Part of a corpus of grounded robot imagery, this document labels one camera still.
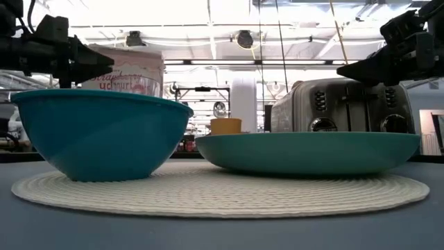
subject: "yogurt container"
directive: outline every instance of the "yogurt container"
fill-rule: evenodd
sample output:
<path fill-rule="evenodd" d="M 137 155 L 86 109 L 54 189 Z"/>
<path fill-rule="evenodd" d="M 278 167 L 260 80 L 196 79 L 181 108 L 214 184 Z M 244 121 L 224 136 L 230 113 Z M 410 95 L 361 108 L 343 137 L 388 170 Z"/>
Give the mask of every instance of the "yogurt container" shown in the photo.
<path fill-rule="evenodd" d="M 82 83 L 82 89 L 110 90 L 145 94 L 162 98 L 164 60 L 159 51 L 147 47 L 118 49 L 97 44 L 89 45 L 114 59 L 112 73 Z"/>

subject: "robotic arm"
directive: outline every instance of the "robotic arm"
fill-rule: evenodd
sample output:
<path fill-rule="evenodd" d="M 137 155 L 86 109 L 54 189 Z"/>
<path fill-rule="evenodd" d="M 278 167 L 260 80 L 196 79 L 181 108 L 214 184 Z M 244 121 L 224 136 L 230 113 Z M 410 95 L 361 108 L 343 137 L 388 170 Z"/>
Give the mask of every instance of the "robotic arm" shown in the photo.
<path fill-rule="evenodd" d="M 0 0 L 0 69 L 53 74 L 60 88 L 82 83 L 112 72 L 113 59 L 68 37 L 68 19 L 46 15 L 34 33 L 22 21 L 22 0 Z M 16 33 L 16 18 L 21 22 L 21 37 Z"/>
<path fill-rule="evenodd" d="M 380 28 L 386 46 L 337 74 L 369 86 L 444 76 L 444 0 L 409 10 Z"/>

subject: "toaster knob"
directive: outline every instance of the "toaster knob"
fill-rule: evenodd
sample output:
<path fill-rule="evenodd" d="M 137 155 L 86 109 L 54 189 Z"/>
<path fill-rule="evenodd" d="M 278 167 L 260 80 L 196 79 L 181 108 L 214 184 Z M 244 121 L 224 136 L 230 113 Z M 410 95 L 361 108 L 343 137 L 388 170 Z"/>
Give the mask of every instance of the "toaster knob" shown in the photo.
<path fill-rule="evenodd" d="M 336 127 L 334 122 L 332 122 L 330 119 L 316 118 L 310 124 L 310 131 L 311 132 L 318 132 L 318 131 L 330 132 L 330 131 L 338 131 L 338 128 Z"/>
<path fill-rule="evenodd" d="M 389 115 L 381 123 L 381 132 L 408 133 L 407 120 L 401 115 Z"/>

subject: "table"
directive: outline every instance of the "table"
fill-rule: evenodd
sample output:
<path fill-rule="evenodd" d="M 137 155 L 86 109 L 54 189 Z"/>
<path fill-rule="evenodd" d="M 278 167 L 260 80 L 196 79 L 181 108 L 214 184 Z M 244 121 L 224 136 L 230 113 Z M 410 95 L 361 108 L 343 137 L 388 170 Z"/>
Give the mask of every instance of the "table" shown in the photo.
<path fill-rule="evenodd" d="M 46 162 L 0 165 L 0 249 L 444 249 L 444 165 L 392 172 L 428 184 L 429 197 L 393 210 L 295 219 L 183 219 L 79 212 L 14 197 L 20 178 Z"/>
<path fill-rule="evenodd" d="M 19 144 L 21 146 L 26 146 L 29 147 L 31 146 L 31 142 L 30 141 L 19 141 Z M 0 140 L 0 146 L 9 146 L 9 147 L 13 147 L 14 146 L 14 142 L 13 141 L 5 141 L 5 140 Z"/>

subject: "bowl rim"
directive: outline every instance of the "bowl rim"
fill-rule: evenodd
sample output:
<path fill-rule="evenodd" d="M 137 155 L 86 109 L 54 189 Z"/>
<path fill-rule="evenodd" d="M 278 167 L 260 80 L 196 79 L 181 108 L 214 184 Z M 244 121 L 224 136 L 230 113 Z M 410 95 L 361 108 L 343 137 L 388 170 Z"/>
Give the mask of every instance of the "bowl rim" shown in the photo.
<path fill-rule="evenodd" d="M 159 97 L 152 97 L 143 94 L 133 94 L 127 92 L 116 92 L 107 90 L 83 90 L 83 89 L 47 89 L 47 90 L 26 90 L 18 92 L 11 96 L 13 103 L 19 103 L 25 99 L 32 99 L 35 97 L 105 97 L 115 99 L 130 99 L 136 101 L 148 101 L 151 103 L 157 103 L 167 105 L 175 108 L 181 108 L 188 112 L 189 117 L 194 115 L 194 111 L 189 106 L 181 103 L 162 99 Z"/>
<path fill-rule="evenodd" d="M 262 136 L 265 137 L 273 137 L 273 136 L 322 136 L 325 138 L 325 136 L 397 136 L 397 137 L 411 137 L 411 138 L 420 138 L 419 134 L 416 133 L 391 133 L 391 132 L 364 132 L 364 131 L 337 131 L 337 132 L 325 132 L 325 131 L 319 131 L 319 132 L 274 132 L 274 133 L 238 133 L 238 134 L 229 134 L 229 135 L 206 135 L 202 137 L 198 137 L 195 139 L 195 141 L 198 140 L 209 140 L 209 138 L 239 138 L 239 137 L 257 137 Z"/>

